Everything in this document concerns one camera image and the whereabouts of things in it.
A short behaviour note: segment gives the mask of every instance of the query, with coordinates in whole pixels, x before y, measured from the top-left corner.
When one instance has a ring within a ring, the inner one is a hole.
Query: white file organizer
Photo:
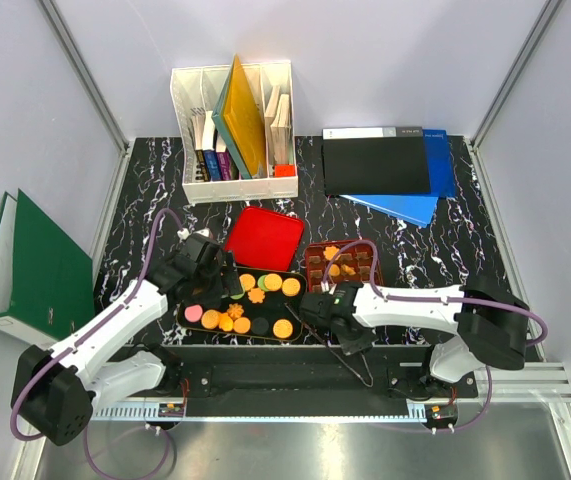
[[[261,116],[265,117],[266,103],[275,85],[281,93],[290,95],[291,118],[294,118],[292,97],[292,68],[290,62],[255,63],[243,65]],[[194,152],[191,132],[191,117],[213,110],[229,73],[229,66],[175,68],[172,70],[171,93],[176,110],[176,119],[183,138],[184,170],[183,189],[191,204],[205,202],[228,202],[234,200],[258,200],[298,196],[298,169],[294,153],[294,128],[290,138],[290,158],[295,176],[274,176],[273,155],[267,153],[266,178],[252,180],[228,180],[220,182],[199,181],[199,170]]]

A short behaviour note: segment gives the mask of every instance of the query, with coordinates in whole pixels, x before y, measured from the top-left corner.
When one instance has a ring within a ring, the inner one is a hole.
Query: pink disc
[[[192,305],[185,309],[185,320],[190,323],[198,322],[203,316],[203,307],[200,305]]]

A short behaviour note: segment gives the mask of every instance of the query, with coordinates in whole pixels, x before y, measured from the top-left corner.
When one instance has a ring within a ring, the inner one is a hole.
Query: reflective floor
[[[471,415],[478,406],[463,405]],[[158,463],[164,440],[131,423],[90,425],[91,450],[106,473],[137,478]],[[192,424],[171,431],[172,451],[155,478],[246,480],[570,478],[544,405],[492,405],[471,430],[432,437],[372,425]],[[95,479],[79,439],[49,444],[41,480]]]

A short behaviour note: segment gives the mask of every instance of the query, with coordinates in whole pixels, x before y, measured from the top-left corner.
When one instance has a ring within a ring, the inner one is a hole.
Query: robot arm
[[[329,328],[346,355],[371,348],[376,327],[412,326],[448,333],[452,338],[430,348],[424,362],[429,367],[429,377],[448,384],[485,365],[505,370],[523,368],[527,317],[469,306],[463,301],[447,301],[482,298],[527,309],[513,295],[482,280],[446,288],[379,290],[385,297],[433,297],[442,301],[384,300],[368,284],[341,283],[328,293],[306,294],[301,316],[311,325]]]
[[[45,365],[71,351],[34,384],[18,410],[54,444],[73,440],[95,410],[141,390],[169,393],[178,388],[181,362],[160,346],[107,363],[136,332],[180,303],[216,308],[224,296],[242,292],[233,255],[223,252],[209,238],[209,231],[182,238],[185,242],[180,250],[146,276],[133,298],[134,283],[78,332],[48,351],[33,345],[19,358],[12,407]],[[103,324],[108,316],[109,321]],[[79,344],[90,331],[94,333]]]

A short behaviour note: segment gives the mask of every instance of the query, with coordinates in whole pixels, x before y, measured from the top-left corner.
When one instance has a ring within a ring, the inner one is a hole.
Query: white wall
[[[481,145],[546,353],[571,383],[571,2]]]
[[[33,0],[0,0],[0,204],[20,187],[88,251],[116,148]],[[0,478],[18,442],[9,401],[26,345],[0,333]]]
[[[473,134],[544,0],[57,0],[125,135],[176,136],[172,67],[290,59],[295,130]]]

